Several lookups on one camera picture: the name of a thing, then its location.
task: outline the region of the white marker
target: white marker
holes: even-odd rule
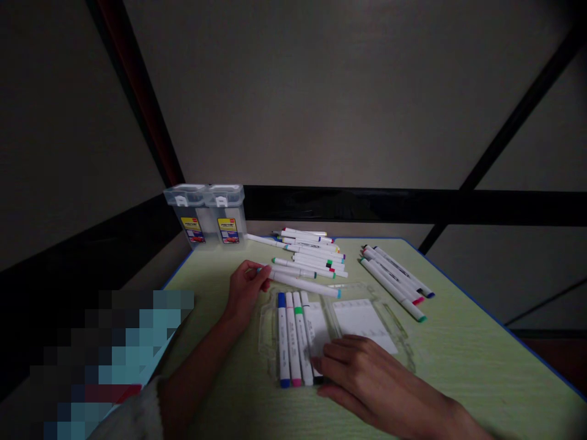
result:
[[[315,257],[313,255],[301,254],[299,252],[296,252],[296,253],[294,253],[294,255],[292,255],[292,260],[293,261],[299,260],[300,263],[302,261],[314,262],[314,263],[319,263],[322,266],[327,267],[328,269],[344,270],[344,264],[335,263],[334,261],[330,260],[328,257]]]
[[[287,345],[286,294],[277,294],[277,313],[279,316],[279,384],[289,388],[289,347]]]
[[[330,270],[335,276],[340,276],[343,278],[349,277],[349,274],[346,273],[344,270],[336,269],[334,267],[330,267],[330,268],[326,267],[324,263],[320,263],[315,260],[303,260],[303,259],[298,258],[295,261],[301,265],[308,266],[308,267],[312,268],[312,270],[315,270],[315,271]]]
[[[318,295],[331,296],[332,298],[340,298],[342,293],[340,289],[333,289],[322,284],[313,283],[311,281],[306,281],[300,278],[294,278],[281,272],[271,271],[268,278],[283,284],[297,287],[301,290],[307,290],[308,292],[317,293]]]
[[[301,238],[302,240],[325,241],[326,243],[334,243],[334,240],[332,240],[332,238],[314,235],[291,228],[284,228],[283,231],[281,231],[281,235],[283,237]]]
[[[397,289],[395,289],[395,287],[385,276],[383,276],[383,274],[374,264],[371,264],[370,261],[368,261],[366,258],[361,259],[361,264],[369,271],[371,275],[373,275],[377,281],[379,281],[383,287],[385,287],[385,290],[387,290],[390,295],[393,296],[402,305],[402,307],[415,318],[416,321],[426,321],[426,316],[424,316],[424,314],[416,306],[414,306],[409,299],[407,299]]]
[[[281,235],[281,233],[283,232],[282,230],[280,231],[272,231],[275,235]],[[328,234],[324,231],[300,231],[303,233],[310,233],[312,235],[321,235],[322,237],[327,236]]]
[[[316,275],[323,276],[324,278],[330,278],[330,279],[336,278],[336,274],[334,273],[334,271],[333,270],[330,271],[327,268],[319,269],[319,268],[315,268],[313,266],[305,265],[302,263],[294,263],[294,262],[290,262],[287,260],[283,260],[281,258],[273,258],[271,261],[277,265],[280,265],[280,266],[292,267],[292,268],[306,270],[306,271],[313,271],[313,272],[316,272]]]
[[[292,385],[301,386],[300,352],[295,331],[294,301],[292,293],[286,292],[287,340],[289,341],[289,367],[292,372]]]
[[[379,255],[381,255],[386,261],[388,261],[389,263],[394,265],[402,274],[404,274],[414,284],[416,284],[418,291],[421,290],[421,293],[425,297],[432,298],[432,297],[436,296],[435,293],[430,288],[426,287],[426,285],[423,282],[421,282],[418,278],[416,278],[414,275],[412,275],[412,273],[410,273],[410,271],[408,269],[404,268],[400,263],[395,261],[392,257],[390,257],[379,246],[376,246],[373,249],[375,250],[375,252],[377,252]]]
[[[414,306],[424,301],[424,297],[417,291],[412,289],[411,286],[402,284],[402,281],[397,277],[396,274],[383,266],[378,260],[369,260],[369,263],[374,264],[377,269],[385,276],[393,286],[400,291],[407,299],[409,299]]]
[[[306,292],[305,290],[301,291],[301,305],[304,312],[304,322],[306,323],[306,331],[308,332],[308,351],[310,352],[310,355],[316,354],[311,353],[312,346],[314,345],[314,341],[316,340],[316,333],[314,332],[314,327],[312,327],[310,321],[308,320],[308,310],[310,308],[310,302],[308,301],[308,292]],[[314,382],[316,382],[316,384],[321,383],[323,381],[323,376],[318,372],[318,370],[314,368],[314,366],[312,366],[312,372],[314,374]]]
[[[275,240],[271,240],[269,238],[259,237],[259,236],[253,235],[253,234],[247,234],[246,237],[249,240],[256,241],[257,243],[268,244],[269,246],[275,246],[276,248],[284,249],[286,246],[285,243],[282,243],[280,241],[275,241]]]
[[[271,266],[271,270],[274,270],[276,272],[283,272],[283,273],[286,273],[291,276],[301,276],[304,278],[316,279],[316,272],[315,271],[310,271],[310,270],[305,270],[305,269],[297,269],[297,268],[289,268],[286,266],[279,266],[279,265]]]
[[[304,312],[301,309],[300,292],[293,293],[293,314],[298,331],[298,345],[300,347],[301,377],[304,379],[304,385],[314,385],[312,376],[312,364],[310,364],[310,349],[308,347],[308,338],[306,336],[306,325],[304,324]]]
[[[389,272],[393,272],[393,273],[397,274],[397,277],[399,279],[404,280],[405,281],[404,284],[410,286],[412,288],[412,290],[418,291],[418,286],[411,279],[406,277],[403,273],[398,272],[397,268],[394,265],[392,265],[389,261],[387,261],[385,258],[383,258],[380,254],[375,252],[372,247],[366,246],[363,249],[363,255],[365,257],[367,257],[369,260],[378,261],[379,264],[384,266]]]
[[[344,263],[345,255],[337,254],[335,252],[322,251],[320,249],[314,249],[313,247],[296,246],[295,244],[286,244],[285,250],[290,252],[299,252],[301,254],[316,255],[318,257],[328,257],[329,260],[335,263]]]
[[[298,238],[282,237],[281,241],[287,244],[295,244],[296,246],[308,246],[310,248],[322,249],[323,251],[340,253],[339,248],[334,243],[322,243],[319,241],[300,240]]]

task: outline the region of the white sleeve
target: white sleeve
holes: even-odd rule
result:
[[[140,394],[127,399],[100,422],[89,440],[163,440],[163,424],[159,410],[157,376]]]

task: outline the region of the pixelated area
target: pixelated area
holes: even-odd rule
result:
[[[100,308],[86,310],[71,346],[43,349],[31,366],[39,399],[31,436],[86,439],[100,421],[149,381],[164,347],[194,307],[193,291],[100,291]]]

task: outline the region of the product label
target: product label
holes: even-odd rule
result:
[[[200,223],[194,217],[182,217],[183,228],[188,235],[188,240],[192,243],[205,243],[204,234],[200,228]]]
[[[218,219],[218,227],[224,244],[238,243],[237,222],[235,219]]]

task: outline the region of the green table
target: green table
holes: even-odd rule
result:
[[[410,334],[412,347],[418,350],[418,376],[461,402],[484,426],[502,433],[559,439],[568,438],[577,429],[587,403],[409,243],[386,238],[340,238],[336,243],[347,254],[346,282],[377,283],[358,263],[361,245],[368,243],[380,246],[437,294],[420,305],[428,316],[422,324],[399,305],[394,308]],[[219,319],[229,276],[240,262],[268,263],[272,257],[290,259],[291,253],[248,241],[243,251],[196,251],[185,260],[165,288],[194,290],[196,305],[164,357],[163,376],[181,364]],[[317,281],[333,283],[320,277]],[[267,300],[266,295],[261,293],[260,303]],[[317,397],[314,387],[278,388],[267,373],[266,360],[259,355],[258,308],[196,416],[190,436],[388,437],[333,402]]]

